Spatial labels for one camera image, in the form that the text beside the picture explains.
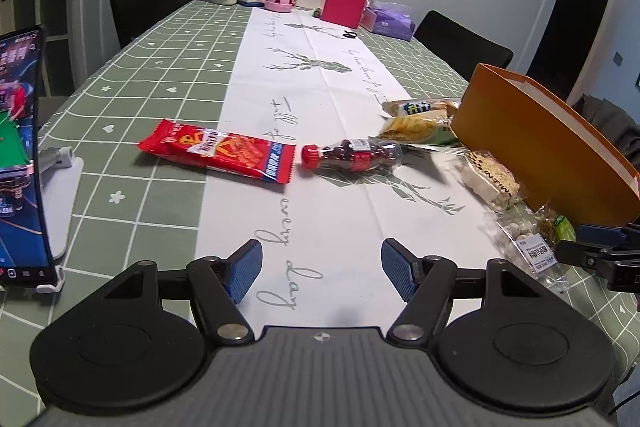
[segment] cracker package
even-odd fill
[[[295,145],[162,120],[140,150],[176,163],[286,184]]]
[[[391,118],[385,121],[379,139],[433,145],[458,142],[451,130],[451,120],[458,109],[454,100],[398,100],[384,102],[382,109]]]
[[[460,179],[496,212],[504,212],[522,201],[522,188],[511,171],[487,151],[460,156]]]

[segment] pink box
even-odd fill
[[[367,0],[325,0],[320,19],[356,29]]]

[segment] purple tissue package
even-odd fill
[[[401,9],[406,8],[393,3],[385,4],[387,6],[397,6]],[[362,14],[360,25],[371,33],[402,39],[403,41],[410,41],[415,32],[415,22],[411,20],[411,17],[397,9],[388,7],[372,6],[367,8]]]

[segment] black electric cable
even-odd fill
[[[638,389],[635,393],[627,396],[622,402],[620,402],[619,404],[617,404],[613,409],[611,409],[609,411],[609,414],[607,416],[611,416],[613,413],[615,413],[618,409],[620,409],[625,403],[628,403],[630,401],[632,401],[635,397],[640,395],[640,389]]]

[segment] metal screw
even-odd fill
[[[249,330],[242,324],[224,324],[218,328],[218,334],[228,341],[240,341],[249,334]]]
[[[394,328],[393,335],[396,339],[411,342],[421,339],[424,335],[424,330],[415,324],[400,324]]]

